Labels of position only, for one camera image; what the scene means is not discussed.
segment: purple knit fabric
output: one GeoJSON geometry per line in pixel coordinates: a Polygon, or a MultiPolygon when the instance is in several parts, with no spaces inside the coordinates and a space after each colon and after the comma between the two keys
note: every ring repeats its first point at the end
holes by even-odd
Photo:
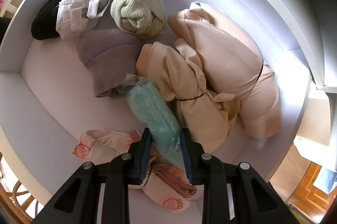
{"type": "Polygon", "coordinates": [[[116,29],[88,30],[81,34],[77,53],[93,77],[95,97],[116,98],[126,93],[127,73],[136,74],[142,42],[116,29]]]}

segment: black string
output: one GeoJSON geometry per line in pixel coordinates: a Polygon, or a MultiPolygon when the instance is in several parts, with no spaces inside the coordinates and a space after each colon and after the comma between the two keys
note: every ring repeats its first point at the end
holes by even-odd
{"type": "Polygon", "coordinates": [[[193,98],[193,99],[185,99],[185,100],[180,100],[180,99],[178,99],[178,100],[179,100],[179,101],[196,100],[196,99],[202,97],[204,94],[205,94],[205,93],[202,93],[200,96],[195,97],[195,98],[193,98]]]}
{"type": "Polygon", "coordinates": [[[259,78],[260,78],[260,76],[261,76],[262,69],[263,69],[263,61],[262,61],[262,66],[261,66],[260,74],[257,76],[257,80],[256,80],[256,82],[258,81],[258,79],[259,79],[259,78]]]}
{"type": "Polygon", "coordinates": [[[152,172],[152,166],[151,166],[151,169],[150,169],[150,172],[149,172],[149,175],[148,175],[148,179],[146,180],[146,182],[144,183],[144,186],[147,184],[147,182],[149,181],[149,178],[150,178],[150,175],[151,175],[151,172],[152,172]]]}

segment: plastic bag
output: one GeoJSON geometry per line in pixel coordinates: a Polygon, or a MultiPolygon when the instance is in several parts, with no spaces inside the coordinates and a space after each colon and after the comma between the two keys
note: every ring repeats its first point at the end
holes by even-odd
{"type": "Polygon", "coordinates": [[[134,115],[144,122],[158,152],[173,165],[184,169],[180,143],[180,125],[157,88],[147,78],[128,74],[127,102],[134,115]]]}

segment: pink strawberry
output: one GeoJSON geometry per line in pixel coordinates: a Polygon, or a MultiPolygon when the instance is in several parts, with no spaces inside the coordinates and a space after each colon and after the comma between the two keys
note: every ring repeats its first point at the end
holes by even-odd
{"type": "Polygon", "coordinates": [[[170,169],[169,169],[169,171],[171,173],[173,173],[173,174],[176,174],[176,173],[178,173],[181,170],[178,167],[176,167],[176,166],[171,166],[170,169]]]}
{"type": "Polygon", "coordinates": [[[177,209],[182,209],[183,208],[183,203],[181,202],[181,199],[176,199],[176,198],[170,198],[164,201],[163,205],[166,208],[172,209],[172,210],[177,210],[177,209]]]}
{"type": "Polygon", "coordinates": [[[90,149],[88,146],[82,144],[82,143],[79,143],[76,145],[76,147],[74,148],[74,150],[72,151],[72,153],[75,155],[75,156],[78,156],[79,158],[81,159],[86,159],[87,156],[88,156],[88,153],[89,153],[90,149]]]}

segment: blue towel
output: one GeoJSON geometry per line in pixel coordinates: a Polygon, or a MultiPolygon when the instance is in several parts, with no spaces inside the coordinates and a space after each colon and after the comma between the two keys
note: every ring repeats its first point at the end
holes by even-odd
{"type": "Polygon", "coordinates": [[[313,185],[326,194],[330,194],[337,186],[337,173],[322,167],[313,185]]]}
{"type": "Polygon", "coordinates": [[[184,169],[180,125],[156,87],[147,82],[136,85],[127,94],[134,115],[146,123],[158,152],[173,165],[184,169]]]}

